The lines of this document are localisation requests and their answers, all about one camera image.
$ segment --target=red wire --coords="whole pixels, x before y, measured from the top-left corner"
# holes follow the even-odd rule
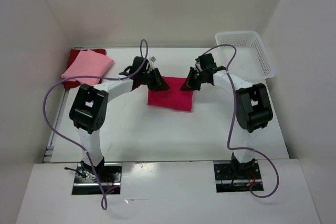
[[[253,182],[252,182],[252,184],[253,184],[257,180],[257,178],[256,178],[256,175],[253,174],[253,172],[250,171],[250,174],[252,175],[252,177],[254,179]]]

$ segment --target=folded pink towel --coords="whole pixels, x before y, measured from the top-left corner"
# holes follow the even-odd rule
[[[61,75],[62,78],[73,76],[102,76],[112,65],[114,61],[109,57],[94,52],[92,50],[79,52],[75,61]],[[99,79],[76,78],[74,81],[88,85],[98,84]]]

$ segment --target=white enclosure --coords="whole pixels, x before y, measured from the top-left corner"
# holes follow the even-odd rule
[[[70,48],[134,47],[142,38],[151,46],[208,48],[215,45],[217,32],[235,30],[258,32],[273,57],[277,75],[268,79],[267,84],[283,139],[290,157],[300,161],[321,223],[334,223],[334,207],[330,202],[336,193],[329,185],[336,178],[333,105],[336,0],[0,0],[0,3],[1,223],[16,222],[33,165],[43,160],[50,131],[43,120],[42,100],[64,72]],[[61,96],[62,87],[49,99],[50,119],[55,118]],[[294,167],[291,174],[298,174],[294,184],[299,185],[300,181],[303,184],[298,202],[306,201],[306,210],[313,211],[299,163],[282,159],[277,162],[286,185],[290,185],[290,179],[284,167],[287,164]],[[202,169],[208,163],[199,165]],[[35,190],[32,181],[46,166],[61,173],[54,164],[36,165],[29,182],[30,191]],[[26,214],[27,197],[30,195],[24,201]],[[23,213],[19,223],[25,223]],[[311,220],[315,220],[316,216],[311,214]]]

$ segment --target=cable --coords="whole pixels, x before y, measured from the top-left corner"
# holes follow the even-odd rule
[[[227,144],[226,144],[226,147],[230,150],[230,151],[237,151],[237,150],[248,150],[248,151],[252,151],[252,152],[256,152],[258,154],[260,154],[261,156],[263,156],[270,164],[271,166],[273,167],[274,169],[274,172],[277,176],[277,183],[275,185],[275,188],[273,191],[271,191],[269,194],[267,195],[256,195],[253,191],[252,191],[252,188],[258,184],[261,184],[261,182],[255,182],[253,183],[249,189],[250,189],[250,192],[253,196],[257,197],[257,198],[268,198],[270,196],[272,196],[278,189],[279,187],[279,181],[280,181],[280,178],[279,178],[279,173],[278,173],[278,170],[277,168],[275,167],[274,163],[272,162],[272,160],[269,159],[269,157],[267,157],[264,153],[258,151],[258,150],[255,150],[255,149],[252,149],[250,147],[230,147],[230,142],[231,142],[231,137],[232,137],[232,132],[233,132],[233,128],[234,128],[234,124],[235,124],[235,118],[236,118],[236,114],[237,114],[237,95],[236,95],[236,88],[235,88],[235,84],[233,83],[233,80],[230,76],[230,73],[229,73],[229,66],[231,65],[233,59],[235,58],[236,54],[237,54],[237,48],[233,45],[230,45],[230,44],[221,44],[221,45],[217,45],[213,48],[210,48],[208,51],[206,51],[205,53],[203,53],[202,55],[204,54],[207,54],[208,52],[210,52],[211,50],[215,49],[215,48],[218,48],[218,47],[232,47],[235,52],[231,58],[231,60],[229,61],[229,63],[227,64],[226,66],[226,73],[227,73],[227,76],[230,80],[230,83],[231,83],[231,87],[232,87],[232,92],[233,92],[233,100],[234,100],[234,107],[233,107],[233,113],[232,113],[232,120],[231,120],[231,125],[230,125],[230,129],[229,129],[229,135],[228,135],[228,138],[227,138]]]
[[[142,50],[140,50],[140,55],[143,59],[141,65],[139,66],[139,68],[131,75],[127,76],[127,77],[124,77],[124,78],[109,78],[109,77],[102,77],[102,76],[73,76],[73,77],[69,77],[69,78],[65,78],[63,80],[60,80],[58,81],[55,85],[53,85],[46,93],[44,99],[43,99],[43,117],[44,117],[44,120],[46,121],[48,127],[57,135],[59,135],[60,137],[64,138],[65,140],[68,140],[70,143],[73,143],[75,145],[77,145],[78,147],[80,147],[84,152],[85,154],[88,156],[88,160],[90,162],[90,165],[92,167],[92,172],[93,174],[95,175],[95,177],[97,178],[97,183],[98,183],[98,186],[99,186],[99,189],[101,191],[101,194],[102,194],[102,199],[101,199],[101,208],[103,210],[107,210],[107,194],[109,192],[112,191],[112,189],[114,189],[115,187],[112,187],[111,189],[107,190],[106,192],[104,191],[103,189],[103,186],[101,185],[101,181],[99,180],[99,177],[98,177],[98,174],[97,174],[97,171],[95,169],[95,166],[93,164],[93,161],[92,161],[92,158],[90,156],[90,154],[88,153],[88,151],[85,149],[84,146],[82,146],[81,144],[77,143],[76,141],[68,138],[67,136],[64,136],[63,134],[61,134],[60,132],[58,132],[52,125],[51,123],[49,122],[48,120],[48,117],[47,117],[47,112],[46,112],[46,103],[47,103],[47,98],[49,96],[49,94],[52,92],[52,90],[58,86],[59,84],[65,82],[65,81],[68,81],[68,80],[72,80],[72,79],[77,79],[77,78],[93,78],[93,79],[103,79],[103,80],[110,80],[110,81],[119,81],[119,80],[125,80],[125,79],[130,79],[132,78],[133,76],[135,76],[141,69],[142,67],[144,66],[145,62],[146,62],[146,58],[148,56],[148,43],[145,39],[142,39],[141,42],[140,42],[140,48],[142,49],[142,43],[145,42],[146,44],[146,54],[145,54],[145,57],[143,57],[143,54],[142,54]]]

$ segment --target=pink cloth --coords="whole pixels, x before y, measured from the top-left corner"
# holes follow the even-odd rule
[[[75,61],[61,75],[62,78],[73,76],[102,76],[112,65],[114,61],[109,57],[94,52],[92,50],[79,52]],[[88,85],[98,84],[99,79],[76,78],[74,81]]]
[[[170,89],[148,91],[147,105],[159,106],[179,111],[190,112],[193,105],[193,91],[181,91],[185,78],[163,77]]]

